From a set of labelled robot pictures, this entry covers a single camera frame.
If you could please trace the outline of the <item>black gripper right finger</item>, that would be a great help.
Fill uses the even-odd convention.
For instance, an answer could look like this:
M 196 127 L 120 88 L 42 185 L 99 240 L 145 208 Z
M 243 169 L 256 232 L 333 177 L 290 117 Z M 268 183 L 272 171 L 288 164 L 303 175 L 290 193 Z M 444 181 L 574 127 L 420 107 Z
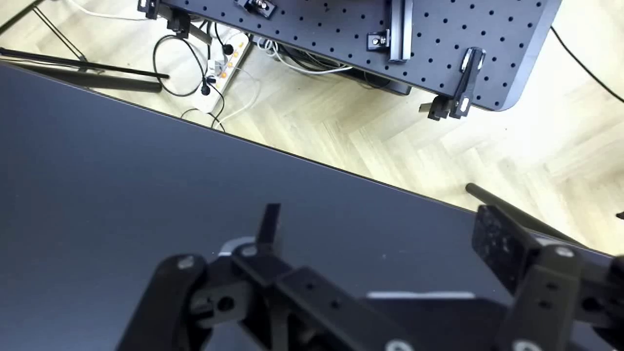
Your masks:
M 574 323 L 624 349 L 619 257 L 533 234 L 494 205 L 477 208 L 471 247 L 512 296 L 498 351 L 567 351 Z

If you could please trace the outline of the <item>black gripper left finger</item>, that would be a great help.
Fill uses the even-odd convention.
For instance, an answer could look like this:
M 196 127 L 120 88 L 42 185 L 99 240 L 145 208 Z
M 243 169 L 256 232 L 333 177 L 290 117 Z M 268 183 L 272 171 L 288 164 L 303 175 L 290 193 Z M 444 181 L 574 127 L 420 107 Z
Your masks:
M 411 335 L 368 304 L 282 261 L 278 212 L 268 203 L 255 238 L 214 261 L 196 253 L 161 259 L 116 351 L 202 351 L 227 323 L 262 351 L 416 351 Z

